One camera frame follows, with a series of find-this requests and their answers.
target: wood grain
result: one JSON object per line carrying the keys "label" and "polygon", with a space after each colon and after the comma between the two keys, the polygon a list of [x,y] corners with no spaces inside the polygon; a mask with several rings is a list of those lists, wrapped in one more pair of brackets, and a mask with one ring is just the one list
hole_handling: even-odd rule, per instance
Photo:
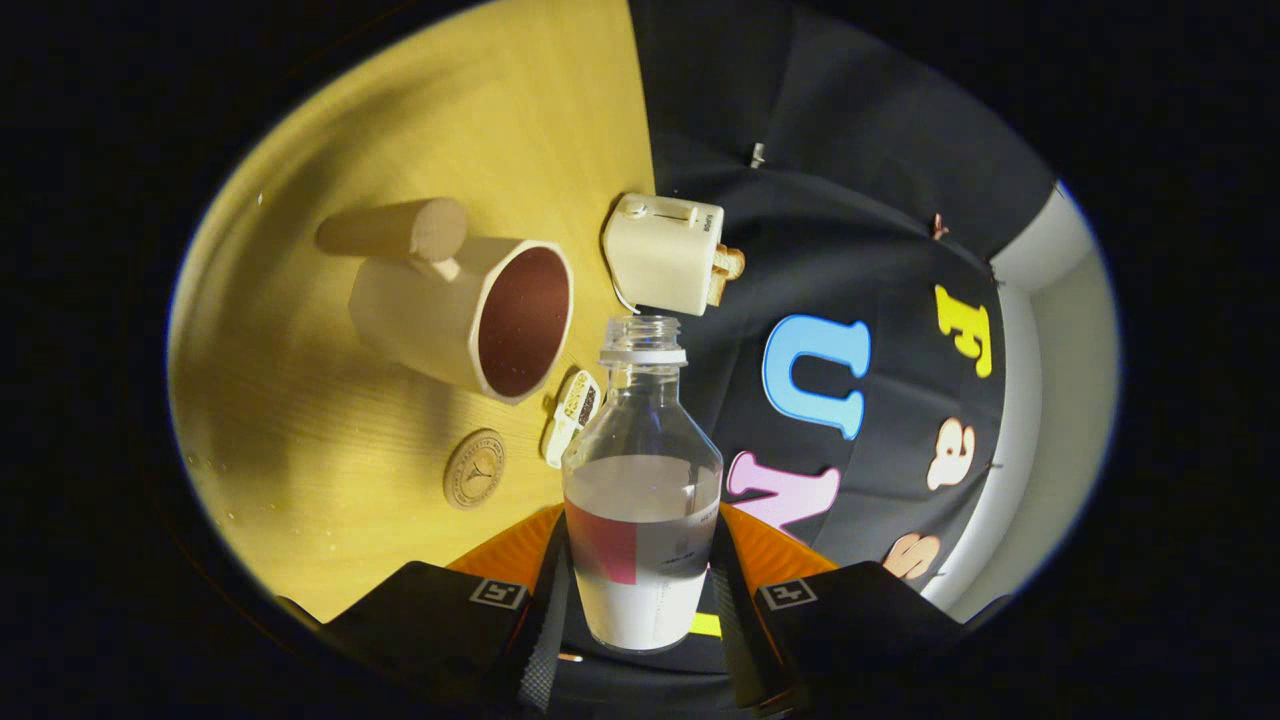
{"label": "wood grain", "polygon": [[[408,560],[445,565],[559,502],[538,452],[559,383],[625,313],[599,249],[622,192],[653,193],[623,0],[503,0],[387,49],[308,99],[243,160],[196,233],[174,301],[170,395],[192,482],[247,569],[328,621]],[[449,196],[470,232],[558,242],[575,316],[517,406],[390,364],[347,315],[357,258],[312,238],[334,213]],[[480,428],[495,495],[451,507],[442,473]]]}

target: bottle label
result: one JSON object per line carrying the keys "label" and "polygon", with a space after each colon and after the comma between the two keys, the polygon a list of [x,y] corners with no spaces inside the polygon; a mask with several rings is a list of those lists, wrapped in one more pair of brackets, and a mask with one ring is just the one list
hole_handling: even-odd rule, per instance
{"label": "bottle label", "polygon": [[717,502],[692,515],[628,523],[564,501],[588,625],[623,650],[655,650],[689,633],[716,532]]}

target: clear plastic bottle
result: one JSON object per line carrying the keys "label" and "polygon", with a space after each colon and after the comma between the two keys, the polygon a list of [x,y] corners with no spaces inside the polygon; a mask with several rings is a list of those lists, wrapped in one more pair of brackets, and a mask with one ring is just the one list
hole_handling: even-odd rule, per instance
{"label": "clear plastic bottle", "polygon": [[609,320],[609,389],[566,448],[564,512],[586,624],[616,651],[689,634],[719,512],[724,460],[680,406],[680,322]]}

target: round coaster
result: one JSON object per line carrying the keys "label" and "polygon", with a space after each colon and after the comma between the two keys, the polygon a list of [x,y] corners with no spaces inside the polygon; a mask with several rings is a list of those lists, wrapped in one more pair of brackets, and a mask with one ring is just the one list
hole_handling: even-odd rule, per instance
{"label": "round coaster", "polygon": [[498,487],[506,464],[502,436],[494,430],[471,433],[449,456],[444,469],[444,498],[458,510],[480,505]]}

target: blue letter u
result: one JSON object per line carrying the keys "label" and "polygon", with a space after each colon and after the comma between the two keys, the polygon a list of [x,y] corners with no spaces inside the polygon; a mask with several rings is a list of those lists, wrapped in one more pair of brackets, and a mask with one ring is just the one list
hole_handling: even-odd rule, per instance
{"label": "blue letter u", "polygon": [[865,323],[841,325],[812,315],[783,318],[764,346],[764,395],[773,407],[790,418],[840,428],[845,439],[858,437],[863,425],[863,393],[849,397],[805,392],[791,379],[796,357],[813,355],[849,365],[855,378],[872,364],[872,333]]}

